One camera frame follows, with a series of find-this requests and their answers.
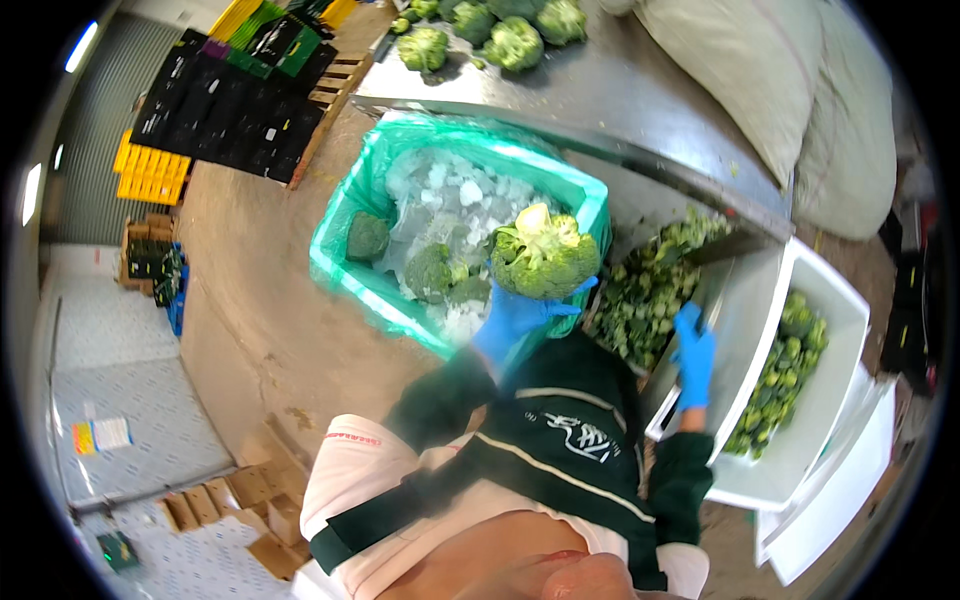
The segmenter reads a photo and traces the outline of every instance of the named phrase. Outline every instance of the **wooden pallet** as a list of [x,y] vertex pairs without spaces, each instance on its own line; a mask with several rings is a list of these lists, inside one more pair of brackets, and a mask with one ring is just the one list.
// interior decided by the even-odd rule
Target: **wooden pallet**
[[306,173],[306,167],[310,164],[314,153],[324,142],[326,134],[333,126],[337,115],[347,105],[350,92],[360,83],[372,64],[373,60],[370,53],[345,52],[338,54],[337,58],[326,68],[324,76],[320,78],[307,97],[318,107],[324,109],[324,118],[320,121],[317,129],[313,131],[313,135],[310,136],[310,141],[300,157],[300,163],[294,170],[294,176],[287,183],[287,189],[297,189],[297,186],[300,185],[300,181]]

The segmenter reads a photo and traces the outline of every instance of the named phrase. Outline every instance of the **white stripe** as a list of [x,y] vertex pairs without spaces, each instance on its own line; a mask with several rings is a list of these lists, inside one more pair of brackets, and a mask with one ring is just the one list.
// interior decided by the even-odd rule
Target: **white stripe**
[[553,468],[553,467],[547,465],[546,463],[542,463],[542,462],[538,461],[537,459],[535,459],[534,457],[532,457],[532,456],[530,456],[529,454],[527,454],[526,452],[524,452],[522,449],[516,447],[515,445],[504,444],[503,442],[498,442],[497,440],[493,440],[493,439],[491,439],[491,438],[488,438],[487,436],[485,436],[484,434],[480,433],[479,431],[477,431],[477,432],[476,432],[475,434],[473,434],[473,435],[474,435],[474,437],[476,437],[476,438],[480,438],[480,440],[482,440],[485,444],[491,445],[491,446],[493,446],[494,448],[500,448],[501,450],[506,450],[507,452],[510,452],[511,454],[515,454],[515,456],[517,456],[517,458],[523,460],[525,463],[529,464],[531,467],[538,468],[538,469],[540,469],[540,470],[544,470],[544,471],[546,471],[546,472],[548,472],[548,473],[551,473],[551,474],[553,474],[553,475],[556,475],[557,477],[560,477],[561,479],[563,479],[566,483],[568,483],[568,484],[570,484],[570,485],[574,485],[574,486],[576,486],[576,487],[578,487],[578,488],[580,488],[580,489],[582,489],[582,490],[586,490],[587,492],[590,492],[590,493],[595,493],[596,495],[603,496],[603,497],[607,498],[608,500],[612,500],[612,501],[616,502],[617,504],[619,504],[619,505],[623,506],[624,508],[628,509],[631,513],[633,513],[634,515],[636,515],[640,520],[646,521],[646,522],[648,522],[648,523],[653,523],[653,522],[656,521],[656,519],[655,519],[654,517],[644,514],[643,511],[641,511],[639,508],[637,508],[636,506],[634,506],[633,503],[628,502],[627,500],[624,500],[623,498],[621,498],[620,496],[618,496],[618,495],[616,495],[616,494],[614,494],[614,493],[607,492],[606,490],[601,490],[600,488],[594,488],[594,487],[593,487],[592,485],[590,485],[589,483],[580,481],[580,480],[577,479],[576,477],[571,477],[570,475],[567,475],[566,473],[564,473],[563,471],[561,471],[561,470],[559,470],[559,469],[557,469],[557,468]]
[[588,402],[598,408],[608,410],[613,413],[613,418],[616,420],[616,424],[620,426],[620,429],[626,433],[627,431],[627,422],[620,415],[619,411],[613,408],[613,405],[604,400],[594,396],[593,394],[588,394],[586,392],[581,392],[580,390],[568,390],[567,388],[526,388],[524,390],[517,390],[514,394],[514,398],[528,398],[528,397],[540,397],[540,396],[565,396],[572,397],[577,400],[582,400]]

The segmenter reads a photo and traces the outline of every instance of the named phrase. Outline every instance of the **concrete floor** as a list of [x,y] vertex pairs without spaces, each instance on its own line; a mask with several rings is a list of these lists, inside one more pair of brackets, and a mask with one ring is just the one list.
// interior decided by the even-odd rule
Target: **concrete floor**
[[[360,5],[341,29],[338,49],[366,50],[391,19],[389,11]],[[406,384],[439,364],[418,344],[386,338],[366,325],[350,298],[310,279],[307,249],[314,227],[372,126],[347,106],[295,192],[218,165],[200,163],[193,172],[180,210],[180,239],[191,263],[181,355],[214,426],[240,462],[244,438],[270,412],[312,456],[333,417],[349,412],[378,420]],[[814,229],[800,227],[798,235],[814,246]],[[893,265],[878,239],[855,244],[823,235],[817,246],[872,306],[863,360],[876,373]],[[706,503],[703,546],[712,569],[702,597],[806,597],[855,543],[866,512],[784,589],[769,565],[754,568],[750,513]]]

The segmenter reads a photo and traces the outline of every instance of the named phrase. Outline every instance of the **blue glove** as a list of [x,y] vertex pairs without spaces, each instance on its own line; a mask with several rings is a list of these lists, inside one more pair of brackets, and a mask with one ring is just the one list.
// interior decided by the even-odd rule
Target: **blue glove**
[[[590,289],[597,278],[590,276],[573,291],[571,296]],[[550,317],[579,315],[580,307],[563,304],[561,300],[534,300],[507,292],[496,281],[493,285],[493,306],[487,322],[473,336],[471,343],[478,352],[499,371],[507,359],[510,348],[523,334],[545,324]]]
[[673,353],[670,362],[680,367],[680,398],[677,411],[690,408],[707,408],[709,399],[707,389],[710,375],[713,373],[713,353],[716,340],[713,333],[704,327],[697,332],[697,320],[700,319],[700,307],[693,302],[684,304],[673,318],[673,327],[680,336],[680,349]]

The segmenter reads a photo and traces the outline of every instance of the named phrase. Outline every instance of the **dark green jacket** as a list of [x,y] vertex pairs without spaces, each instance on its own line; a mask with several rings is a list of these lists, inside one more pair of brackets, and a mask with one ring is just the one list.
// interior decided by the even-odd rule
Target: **dark green jacket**
[[384,425],[420,454],[463,435],[473,410],[486,404],[476,435],[437,471],[418,471],[330,519],[311,541],[314,556],[332,570],[384,535],[442,511],[449,497],[482,477],[614,530],[627,540],[634,587],[666,590],[656,548],[699,543],[713,439],[680,433],[660,444],[643,500],[637,400],[629,368],[579,331],[543,344],[500,386],[472,350],[462,350],[408,386]]

